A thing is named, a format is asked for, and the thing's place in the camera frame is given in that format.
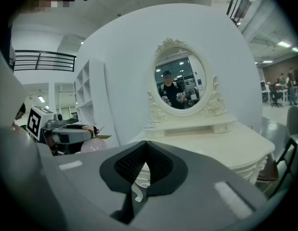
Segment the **ornate mirror frame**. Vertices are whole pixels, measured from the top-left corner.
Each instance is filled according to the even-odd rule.
[[[170,48],[182,48],[190,51],[201,62],[205,71],[206,87],[204,95],[197,104],[188,109],[180,110],[172,108],[162,100],[158,93],[158,87],[155,81],[156,65],[160,55]],[[151,100],[150,115],[152,122],[162,122],[164,120],[164,115],[162,114],[164,111],[174,116],[190,116],[204,109],[206,109],[209,113],[212,113],[213,116],[217,116],[224,111],[224,102],[220,93],[218,92],[217,76],[212,74],[210,64],[208,63],[205,56],[197,48],[186,42],[182,42],[177,39],[173,40],[172,38],[167,38],[165,41],[163,41],[162,45],[158,46],[158,49],[153,55],[149,76],[150,88],[148,95],[149,99]]]

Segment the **oval mirror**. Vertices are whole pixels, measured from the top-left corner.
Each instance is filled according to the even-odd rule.
[[[155,81],[159,96],[175,109],[188,109],[201,100],[206,88],[200,60],[183,48],[170,48],[157,59]]]

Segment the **black railing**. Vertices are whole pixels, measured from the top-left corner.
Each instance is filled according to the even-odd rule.
[[[74,72],[76,56],[50,51],[16,50],[14,70],[61,70]]]

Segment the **pink balloon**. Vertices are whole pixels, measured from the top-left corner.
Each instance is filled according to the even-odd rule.
[[[103,140],[99,138],[93,138],[83,143],[81,147],[81,153],[103,151],[106,149],[107,149],[107,145]]]

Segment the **white vanity table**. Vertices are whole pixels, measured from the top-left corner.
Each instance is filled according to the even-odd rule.
[[[175,109],[168,105],[160,97],[158,82],[154,77],[159,57],[173,48],[181,48],[193,54],[205,72],[204,95],[196,105],[188,109]],[[274,150],[274,144],[227,113],[218,90],[217,76],[211,73],[202,53],[185,42],[167,38],[158,47],[152,62],[148,92],[151,121],[131,142],[156,141],[212,157],[255,184],[259,172],[264,169],[267,155]],[[146,181],[149,182],[147,165],[136,183],[146,187],[149,185]]]

